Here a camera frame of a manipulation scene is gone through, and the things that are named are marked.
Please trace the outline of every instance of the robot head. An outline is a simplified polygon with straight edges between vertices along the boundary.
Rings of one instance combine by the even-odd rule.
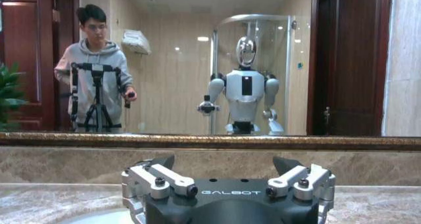
[[[256,57],[256,42],[249,37],[241,37],[237,44],[237,60],[242,67],[249,68]]]

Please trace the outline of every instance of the young man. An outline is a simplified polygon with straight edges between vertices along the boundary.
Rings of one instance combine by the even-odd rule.
[[[58,81],[69,85],[72,90],[72,63],[93,63],[100,65],[110,65],[113,68],[121,69],[121,88],[124,97],[128,101],[134,101],[137,94],[132,87],[132,75],[126,68],[126,59],[118,46],[105,39],[106,35],[106,16],[100,7],[88,4],[85,7],[77,9],[77,17],[80,22],[80,29],[86,34],[78,43],[72,44],[62,55],[62,58],[54,68],[54,77]],[[77,132],[85,131],[84,122],[86,112],[94,102],[96,88],[93,86],[92,72],[78,70],[78,85],[77,85]],[[104,72],[102,77],[102,91],[101,103],[106,107],[106,111],[113,125],[120,124],[121,117],[121,93],[117,88],[114,73]],[[72,113],[72,100],[68,104],[68,113]],[[102,126],[105,126],[105,118],[102,117]]]

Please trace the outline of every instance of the shower enclosure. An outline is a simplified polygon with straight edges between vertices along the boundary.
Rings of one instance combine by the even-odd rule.
[[[290,61],[293,19],[290,16],[244,14],[232,16],[216,26],[210,43],[210,73],[226,75],[238,68],[236,57],[237,41],[249,36],[257,44],[257,55],[253,69],[262,74],[270,73],[280,80],[280,89],[276,95],[273,109],[277,111],[277,121],[285,134],[288,132],[288,75]],[[210,134],[224,134],[225,125],[232,123],[228,101],[220,95],[216,104],[220,111],[210,116]],[[269,133],[268,121],[262,117],[264,99],[257,107],[254,124],[261,131],[256,134]]]

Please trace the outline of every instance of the screw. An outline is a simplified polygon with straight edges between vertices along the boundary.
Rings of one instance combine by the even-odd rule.
[[[156,178],[156,185],[162,186],[165,184],[165,179],[162,177]]]
[[[300,187],[308,188],[309,187],[309,180],[308,179],[300,179],[298,185],[300,185]]]
[[[188,198],[193,198],[198,192],[196,185],[192,185],[186,188],[186,196]]]
[[[265,189],[265,194],[270,197],[270,198],[274,198],[276,197],[276,190],[269,187]]]

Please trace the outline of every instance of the humanoid robot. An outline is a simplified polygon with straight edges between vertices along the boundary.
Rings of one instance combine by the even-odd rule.
[[[264,97],[262,116],[268,119],[269,135],[281,135],[282,126],[276,121],[277,113],[270,107],[274,104],[274,97],[278,91],[278,80],[273,75],[262,75],[252,69],[256,58],[257,46],[249,37],[241,37],[237,43],[238,68],[226,76],[213,74],[208,85],[208,95],[197,110],[204,115],[218,111],[220,107],[214,101],[225,89],[225,97],[229,103],[229,112],[233,123],[225,129],[228,134],[253,134],[260,131],[254,125],[257,105]]]

